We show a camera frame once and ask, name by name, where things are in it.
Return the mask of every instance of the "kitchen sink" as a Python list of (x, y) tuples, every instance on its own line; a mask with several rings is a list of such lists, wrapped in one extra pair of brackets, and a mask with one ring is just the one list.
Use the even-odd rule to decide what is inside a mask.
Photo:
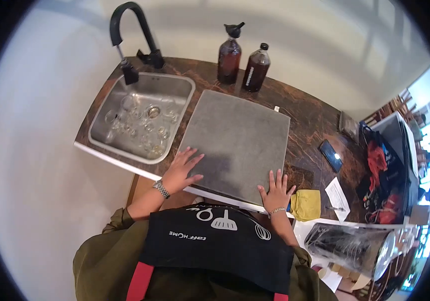
[(195, 90), (192, 79), (140, 72), (137, 83), (119, 77), (88, 132), (89, 141), (145, 164), (168, 155)]

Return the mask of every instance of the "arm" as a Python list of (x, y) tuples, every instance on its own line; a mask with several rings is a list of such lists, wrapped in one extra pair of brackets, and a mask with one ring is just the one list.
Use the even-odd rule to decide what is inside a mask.
[[(263, 186), (258, 185), (258, 191), (260, 192), (263, 206), (269, 214), (277, 208), (287, 208), (289, 205), (290, 197), (295, 191), (296, 186), (294, 185), (287, 193), (287, 178), (288, 176), (284, 175), (282, 180), (282, 171), (278, 170), (275, 181), (273, 178), (273, 171), (270, 171), (268, 194)], [(299, 246), (295, 234), (293, 233), (292, 224), (290, 223), (285, 210), (279, 210), (271, 214), (270, 221), (272, 222), (275, 232), (277, 232), (278, 236), (284, 240), (285, 244), (291, 247)]]
[[(188, 147), (183, 152), (178, 152), (173, 159), (170, 168), (165, 172), (162, 177), (162, 183), (166, 191), (173, 195), (185, 187), (203, 179), (203, 175), (197, 174), (193, 177), (187, 178), (188, 172), (205, 156), (200, 154), (189, 160), (192, 155), (197, 152), (196, 148)], [(156, 188), (150, 188), (140, 198), (133, 200), (133, 203), (128, 206), (127, 210), (133, 220), (143, 220), (150, 216), (150, 213), (156, 212), (160, 209), (164, 202), (164, 197)]]

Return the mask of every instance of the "sink drain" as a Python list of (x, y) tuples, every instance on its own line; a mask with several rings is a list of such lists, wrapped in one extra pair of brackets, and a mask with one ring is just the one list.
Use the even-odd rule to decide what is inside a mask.
[(147, 115), (150, 119), (155, 119), (160, 114), (160, 108), (158, 106), (151, 106), (148, 108)]

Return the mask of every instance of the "cardboard box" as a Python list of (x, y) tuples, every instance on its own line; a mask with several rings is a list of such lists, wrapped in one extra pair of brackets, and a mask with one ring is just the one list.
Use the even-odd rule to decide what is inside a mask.
[(331, 269), (342, 276), (342, 280), (338, 285), (338, 289), (344, 292), (351, 293), (354, 290), (364, 288), (371, 280), (367, 276), (350, 271), (349, 269), (346, 269), (336, 263), (333, 264)]
[(413, 205), (409, 223), (415, 225), (427, 225), (430, 215), (430, 205)]

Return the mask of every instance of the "bracelet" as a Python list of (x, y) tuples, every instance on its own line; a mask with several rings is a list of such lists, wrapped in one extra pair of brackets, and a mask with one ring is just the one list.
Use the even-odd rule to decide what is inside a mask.
[(283, 207), (279, 207), (279, 208), (277, 208), (277, 209), (272, 210), (272, 212), (269, 212), (269, 213), (268, 213), (268, 218), (271, 218), (271, 217), (272, 217), (272, 214), (274, 214), (275, 212), (280, 211), (280, 210), (285, 210), (285, 208), (283, 208)]

